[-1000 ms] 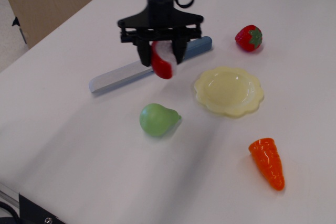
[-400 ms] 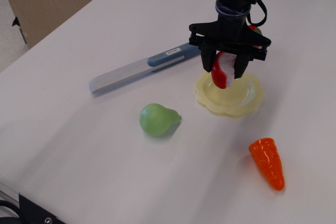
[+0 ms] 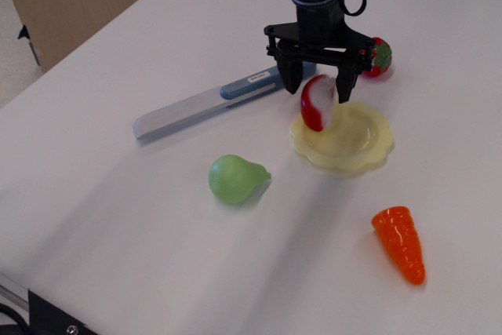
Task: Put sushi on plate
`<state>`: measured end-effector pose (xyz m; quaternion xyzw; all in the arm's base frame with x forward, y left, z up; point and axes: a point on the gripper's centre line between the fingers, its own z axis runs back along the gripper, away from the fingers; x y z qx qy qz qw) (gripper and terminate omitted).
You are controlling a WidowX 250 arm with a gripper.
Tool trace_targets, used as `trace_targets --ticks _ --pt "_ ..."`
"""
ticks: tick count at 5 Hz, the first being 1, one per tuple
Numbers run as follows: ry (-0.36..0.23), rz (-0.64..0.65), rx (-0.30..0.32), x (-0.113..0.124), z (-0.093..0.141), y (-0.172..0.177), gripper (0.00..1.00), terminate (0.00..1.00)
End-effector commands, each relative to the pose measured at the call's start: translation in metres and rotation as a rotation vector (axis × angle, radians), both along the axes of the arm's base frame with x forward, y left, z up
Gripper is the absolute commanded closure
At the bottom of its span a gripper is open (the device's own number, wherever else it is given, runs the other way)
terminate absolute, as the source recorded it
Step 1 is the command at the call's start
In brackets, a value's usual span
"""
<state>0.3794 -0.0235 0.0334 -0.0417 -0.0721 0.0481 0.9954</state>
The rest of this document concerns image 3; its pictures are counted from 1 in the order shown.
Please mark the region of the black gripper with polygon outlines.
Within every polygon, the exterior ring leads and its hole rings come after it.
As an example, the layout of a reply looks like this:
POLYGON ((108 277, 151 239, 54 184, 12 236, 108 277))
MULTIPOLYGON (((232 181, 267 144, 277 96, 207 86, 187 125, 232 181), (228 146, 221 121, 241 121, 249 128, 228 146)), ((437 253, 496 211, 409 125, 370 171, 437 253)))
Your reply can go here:
POLYGON ((295 94, 303 80, 302 61, 338 67, 338 103, 350 100, 358 76, 373 68, 375 40, 354 31, 339 4, 296 8, 297 21, 265 27, 267 54, 278 60, 285 89, 295 94))

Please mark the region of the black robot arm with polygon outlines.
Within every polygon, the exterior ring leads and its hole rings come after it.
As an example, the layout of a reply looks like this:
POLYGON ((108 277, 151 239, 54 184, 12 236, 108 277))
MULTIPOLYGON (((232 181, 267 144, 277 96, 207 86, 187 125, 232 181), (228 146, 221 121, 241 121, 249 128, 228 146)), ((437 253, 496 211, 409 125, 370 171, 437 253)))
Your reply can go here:
POLYGON ((286 90, 294 94, 300 87, 304 63, 338 68, 338 101, 349 101, 358 76, 373 68, 372 50, 376 41, 352 30, 346 16, 358 16, 366 0, 292 0, 296 21, 269 25, 267 54, 272 56, 286 90))

